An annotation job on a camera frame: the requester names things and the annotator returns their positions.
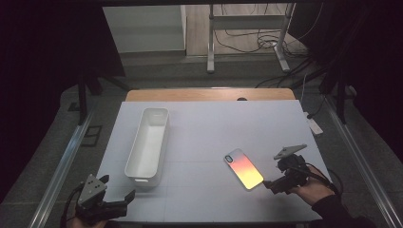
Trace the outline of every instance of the gradient phone case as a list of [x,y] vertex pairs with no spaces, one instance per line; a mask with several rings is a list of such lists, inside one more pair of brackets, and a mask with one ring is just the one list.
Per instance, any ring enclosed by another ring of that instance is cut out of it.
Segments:
[[235,149],[225,155],[224,161],[237,174],[246,189],[250,190],[263,182],[263,176],[254,164],[243,154],[242,150]]

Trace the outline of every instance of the metal frame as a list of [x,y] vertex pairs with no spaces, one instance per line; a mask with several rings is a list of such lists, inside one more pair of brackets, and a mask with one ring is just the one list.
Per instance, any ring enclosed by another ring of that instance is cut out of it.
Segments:
[[207,54],[207,72],[214,73],[214,30],[225,29],[281,29],[274,51],[278,57],[283,72],[290,71],[284,58],[282,43],[290,25],[291,14],[295,3],[291,3],[285,15],[242,15],[242,16],[214,16],[213,5],[210,5],[209,36]]
[[331,114],[333,121],[335,122],[336,128],[340,133],[341,138],[349,148],[353,160],[359,172],[361,173],[362,178],[366,182],[371,194],[373,195],[384,219],[391,228],[403,227],[402,220],[400,219],[400,216],[397,214],[391,199],[388,197],[385,189],[382,187],[378,178],[374,174],[374,171],[368,164],[367,159],[365,158],[365,156],[359,149],[358,145],[356,144],[354,137],[350,133],[348,126],[338,118],[335,112],[335,105],[333,104],[333,102],[326,98],[325,101],[326,104],[330,107],[328,108],[328,111]]
[[65,182],[68,170],[74,161],[74,157],[77,154],[78,148],[80,147],[80,143],[84,135],[86,134],[86,129],[88,128],[94,114],[95,106],[96,104],[91,106],[88,115],[86,115],[86,118],[83,121],[83,124],[78,125],[74,130],[73,136],[71,137],[71,140],[67,145],[62,159],[60,159],[56,171],[54,172],[53,177],[50,180],[48,188],[44,196],[42,197],[38,207],[36,208],[36,212],[33,214],[32,220],[29,224],[29,228],[45,226],[54,202],[56,201],[60,189]]

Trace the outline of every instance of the white box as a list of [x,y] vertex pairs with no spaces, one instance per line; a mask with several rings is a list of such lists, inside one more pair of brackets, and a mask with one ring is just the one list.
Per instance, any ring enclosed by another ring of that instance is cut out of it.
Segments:
[[166,108],[143,111],[125,167],[125,174],[137,186],[154,187],[160,182],[168,139],[168,116]]

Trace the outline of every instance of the metal rail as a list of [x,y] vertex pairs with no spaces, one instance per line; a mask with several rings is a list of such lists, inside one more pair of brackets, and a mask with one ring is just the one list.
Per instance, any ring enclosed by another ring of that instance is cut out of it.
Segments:
[[65,182],[68,170],[74,161],[74,157],[80,146],[81,140],[86,134],[86,129],[88,128],[94,114],[95,106],[96,103],[94,103],[89,109],[89,112],[86,115],[83,124],[78,125],[74,130],[73,136],[71,137],[71,140],[67,145],[62,159],[60,159],[56,171],[54,172],[53,177],[50,180],[48,188],[41,201],[39,202],[39,205],[36,208],[36,212],[33,214],[32,220],[29,224],[29,228],[45,226],[54,202],[56,201],[60,189]]
[[343,124],[338,118],[333,102],[326,98],[325,101],[326,104],[330,107],[328,108],[328,111],[336,124],[336,128],[339,131],[341,138],[348,146],[353,160],[355,161],[355,164],[358,167],[359,172],[361,173],[362,178],[367,183],[367,186],[389,227],[402,228],[403,224],[400,216],[397,214],[391,199],[388,197],[385,189],[381,186],[378,178],[374,174],[374,171],[371,169],[365,156],[356,144],[348,126],[346,124]]

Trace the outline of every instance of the phone camera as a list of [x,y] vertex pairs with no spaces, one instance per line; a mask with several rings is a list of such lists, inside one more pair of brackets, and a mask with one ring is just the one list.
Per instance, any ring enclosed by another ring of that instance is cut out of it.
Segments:
[[229,162],[229,163],[233,162],[231,156],[229,156],[229,155],[225,156],[225,159],[226,159],[226,161]]

